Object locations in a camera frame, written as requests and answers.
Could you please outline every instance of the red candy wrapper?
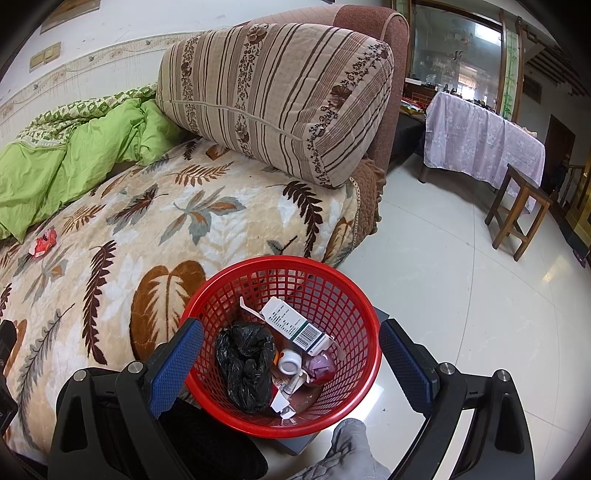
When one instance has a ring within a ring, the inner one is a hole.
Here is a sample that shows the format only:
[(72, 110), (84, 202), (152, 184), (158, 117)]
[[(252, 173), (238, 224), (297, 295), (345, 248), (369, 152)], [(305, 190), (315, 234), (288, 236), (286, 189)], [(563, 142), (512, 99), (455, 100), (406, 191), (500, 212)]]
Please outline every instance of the red candy wrapper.
[(55, 229), (49, 228), (43, 232), (43, 236), (35, 241), (35, 244), (29, 249), (29, 253), (33, 258), (42, 257), (56, 244), (56, 240), (57, 233)]

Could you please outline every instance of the red plastic basket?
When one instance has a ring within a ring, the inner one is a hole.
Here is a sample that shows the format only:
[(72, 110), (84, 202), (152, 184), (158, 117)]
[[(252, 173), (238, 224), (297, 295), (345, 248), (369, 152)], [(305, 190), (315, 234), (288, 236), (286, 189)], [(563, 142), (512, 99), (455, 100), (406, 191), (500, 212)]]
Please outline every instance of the red plastic basket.
[[(226, 395), (215, 361), (215, 342), (219, 331), (242, 314), (240, 296), (257, 311), (272, 296), (285, 300), (345, 349), (345, 362), (338, 363), (335, 378), (324, 386), (318, 400), (289, 420), (243, 413)], [(374, 308), (350, 279), (313, 260), (282, 255), (228, 267), (193, 296), (181, 321), (188, 317), (203, 323), (205, 339), (187, 387), (209, 414), (250, 435), (289, 438), (319, 432), (347, 416), (378, 374), (382, 355)]]

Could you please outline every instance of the green quilt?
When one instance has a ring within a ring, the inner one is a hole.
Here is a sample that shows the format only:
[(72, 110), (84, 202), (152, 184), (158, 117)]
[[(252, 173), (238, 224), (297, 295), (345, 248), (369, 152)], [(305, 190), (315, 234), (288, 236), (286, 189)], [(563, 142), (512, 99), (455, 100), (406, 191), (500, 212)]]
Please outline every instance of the green quilt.
[(184, 131), (154, 102), (155, 84), (39, 115), (0, 152), (0, 240), (104, 181), (115, 163), (149, 165)]

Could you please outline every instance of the wooden stool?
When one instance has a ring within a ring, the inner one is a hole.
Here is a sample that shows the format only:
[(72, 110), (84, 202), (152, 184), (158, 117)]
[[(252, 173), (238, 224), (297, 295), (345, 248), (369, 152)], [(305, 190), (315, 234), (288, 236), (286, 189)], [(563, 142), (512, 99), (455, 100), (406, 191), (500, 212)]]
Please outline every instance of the wooden stool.
[[(509, 182), (511, 179), (515, 180), (517, 185), (519, 185), (519, 194), (513, 203), (513, 207), (511, 210), (506, 209), (505, 207), (501, 206), (501, 200), (503, 199), (503, 195), (505, 194), (507, 187), (509, 186)], [(535, 217), (534, 223), (532, 223), (530, 227), (530, 231), (527, 232), (527, 235), (523, 233), (521, 227), (517, 223), (517, 219), (521, 214), (523, 208), (529, 197), (533, 197), (540, 203), (540, 211), (538, 215)], [(495, 201), (492, 204), (491, 210), (488, 212), (486, 219), (484, 222), (487, 225), (490, 225), (492, 217), (496, 218), (496, 221), (499, 222), (499, 234), (496, 236), (495, 240), (492, 243), (492, 248), (495, 250), (499, 248), (501, 241), (505, 236), (515, 235), (517, 238), (521, 240), (521, 245), (513, 255), (513, 259), (517, 262), (525, 249), (530, 244), (531, 239), (534, 237), (535, 233), (538, 230), (538, 227), (542, 223), (544, 215), (550, 208), (550, 204), (552, 200), (548, 198), (548, 196), (538, 187), (536, 186), (535, 182), (529, 178), (527, 175), (521, 173), (512, 165), (507, 165), (507, 173), (505, 174), (505, 178), (503, 179), (503, 183), (501, 188), (499, 188), (499, 192), (496, 194)], [(501, 221), (501, 216), (499, 212), (503, 212), (507, 214), (507, 219), (505, 223)]]

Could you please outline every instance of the wall switch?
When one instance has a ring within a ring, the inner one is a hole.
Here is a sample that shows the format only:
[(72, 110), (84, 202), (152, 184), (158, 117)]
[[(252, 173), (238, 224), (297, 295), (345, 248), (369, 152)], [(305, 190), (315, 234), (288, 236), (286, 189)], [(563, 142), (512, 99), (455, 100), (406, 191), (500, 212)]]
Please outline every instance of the wall switch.
[(49, 63), (60, 56), (61, 53), (61, 42), (53, 44), (51, 47), (47, 47), (44, 52), (44, 63)]
[(29, 72), (33, 71), (38, 66), (43, 65), (44, 57), (45, 55), (43, 51), (33, 55), (29, 61)]
[(29, 61), (29, 72), (32, 72), (37, 67), (45, 65), (58, 58), (61, 54), (61, 42), (54, 43), (51, 47), (47, 47), (45, 50), (35, 53)]

